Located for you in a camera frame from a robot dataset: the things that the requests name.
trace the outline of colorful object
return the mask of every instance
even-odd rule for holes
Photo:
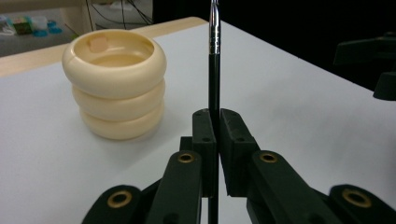
[[[36,37],[43,37],[43,36],[47,36],[49,34],[45,30],[35,30],[35,31],[33,31],[33,35]]]
[[[34,16],[31,18],[33,28],[35,31],[47,30],[47,17],[45,16]]]
[[[9,20],[17,35],[29,35],[33,32],[32,22],[29,17],[18,17]]]
[[[56,35],[62,32],[62,29],[56,26],[56,21],[48,21],[47,26],[49,27],[49,33]]]

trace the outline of cream ring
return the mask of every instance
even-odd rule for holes
[[[127,99],[163,80],[166,58],[154,40],[110,29],[72,41],[64,51],[62,65],[67,78],[80,90],[108,99]]]
[[[125,100],[109,100],[89,95],[73,86],[73,96],[80,109],[85,113],[109,121],[137,119],[154,109],[163,101],[165,81],[161,81],[154,89]]]
[[[154,128],[163,117],[163,101],[147,115],[133,120],[112,122],[96,119],[80,110],[80,115],[85,124],[93,133],[109,139],[126,140],[136,138]]]

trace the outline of blue object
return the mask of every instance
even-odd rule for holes
[[[62,29],[59,27],[54,26],[54,27],[49,28],[50,34],[60,34],[61,32],[62,32]]]
[[[47,31],[36,30],[36,31],[33,31],[33,35],[37,36],[37,37],[43,37],[43,36],[47,36],[48,33],[47,33]]]
[[[51,28],[51,27],[56,27],[56,21],[48,21],[48,22],[47,22],[47,26],[48,26],[49,28]]]

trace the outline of white table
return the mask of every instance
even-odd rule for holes
[[[0,223],[80,223],[105,190],[161,178],[191,114],[207,107],[207,38],[207,24],[155,38],[168,60],[165,112],[135,140],[88,130],[60,63],[0,78]],[[221,107],[312,188],[348,183],[395,208],[396,104],[372,94],[222,24]],[[219,223],[249,223],[246,200],[227,197],[223,181]]]

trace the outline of black mechanical part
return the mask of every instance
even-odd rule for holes
[[[395,223],[396,213],[373,193],[352,185],[332,187],[330,207],[345,223]]]
[[[180,150],[172,155],[145,223],[200,223],[201,161],[194,151]]]
[[[373,60],[393,62],[390,71],[381,73],[375,89],[374,98],[396,101],[396,35],[388,32],[384,36],[362,40],[346,41],[338,44],[334,65],[368,63]]]
[[[251,158],[247,197],[267,206],[276,223],[342,223],[282,156],[263,150]]]
[[[275,224],[271,211],[263,203],[255,203],[247,198],[247,212],[252,224]]]
[[[82,224],[141,223],[144,220],[139,208],[141,199],[142,192],[132,186],[108,189],[93,204]]]
[[[227,193],[232,197],[248,194],[248,162],[260,150],[241,116],[228,109],[220,110],[219,152]]]
[[[208,109],[198,110],[192,114],[192,150],[202,158],[203,196],[210,198],[217,193],[219,175],[217,161],[219,154],[212,121]]]

